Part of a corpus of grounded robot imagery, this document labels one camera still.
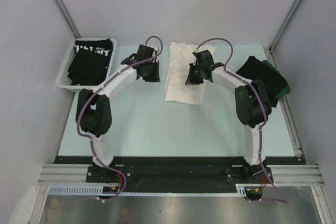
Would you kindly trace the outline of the white floral print t-shirt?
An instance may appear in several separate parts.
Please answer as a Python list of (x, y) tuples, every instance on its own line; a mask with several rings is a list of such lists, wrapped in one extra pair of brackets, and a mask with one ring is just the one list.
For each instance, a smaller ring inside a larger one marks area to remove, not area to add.
[(186, 85), (190, 64), (196, 58), (194, 44), (171, 42), (169, 46), (169, 65), (165, 80), (165, 102), (178, 102), (201, 105), (206, 84)]

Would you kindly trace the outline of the white plastic laundry basket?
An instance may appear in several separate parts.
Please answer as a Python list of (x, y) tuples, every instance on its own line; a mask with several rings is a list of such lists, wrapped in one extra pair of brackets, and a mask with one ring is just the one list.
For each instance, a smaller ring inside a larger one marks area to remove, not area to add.
[[(69, 48), (66, 52), (65, 58), (63, 60), (63, 63), (61, 65), (61, 69), (59, 70), (59, 74), (58, 74), (57, 80), (56, 80), (56, 84), (59, 88), (68, 89), (72, 92), (78, 92), (82, 89), (91, 89), (91, 88), (95, 87), (95, 86), (73, 86), (71, 84), (71, 80), (68, 78), (68, 69), (69, 69), (69, 66), (70, 66), (72, 60), (75, 57), (73, 47), (74, 47), (74, 44), (75, 44), (76, 40), (103, 40), (103, 39), (107, 39), (107, 38), (80, 38), (80, 39), (75, 39), (73, 42), (70, 43), (70, 46), (69, 46)], [(113, 53), (112, 53), (111, 61), (110, 61), (110, 64), (109, 64), (106, 79), (109, 76), (109, 73), (111, 71), (111, 67), (112, 67), (112, 63), (113, 63), (113, 59), (114, 59), (114, 54), (115, 54), (115, 48), (116, 48), (116, 45), (117, 45), (117, 41), (115, 39), (113, 39), (113, 38), (109, 38), (109, 39), (112, 40), (114, 49), (113, 49)]]

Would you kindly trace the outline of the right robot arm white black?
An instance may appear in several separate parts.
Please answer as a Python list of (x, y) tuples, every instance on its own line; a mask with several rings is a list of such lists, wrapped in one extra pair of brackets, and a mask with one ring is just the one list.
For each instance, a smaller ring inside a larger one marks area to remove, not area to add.
[(272, 109), (265, 84), (260, 79), (252, 81), (233, 73), (224, 63), (214, 62), (209, 50), (197, 50), (193, 56), (195, 61), (190, 63), (186, 85), (210, 81), (234, 93), (236, 115), (245, 130), (245, 162), (237, 177), (249, 183), (266, 179), (264, 127)]

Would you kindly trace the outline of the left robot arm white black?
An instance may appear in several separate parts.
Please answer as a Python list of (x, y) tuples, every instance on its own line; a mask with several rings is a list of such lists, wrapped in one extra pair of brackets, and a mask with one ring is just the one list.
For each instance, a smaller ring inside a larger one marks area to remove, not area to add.
[(82, 89), (78, 95), (77, 133), (89, 139), (92, 161), (100, 166), (98, 176), (105, 182), (115, 178), (116, 169), (110, 164), (113, 152), (102, 139), (112, 125), (111, 100), (131, 83), (142, 79), (159, 82), (160, 52), (148, 45), (140, 45), (136, 53), (121, 61), (120, 67), (106, 81), (91, 89)]

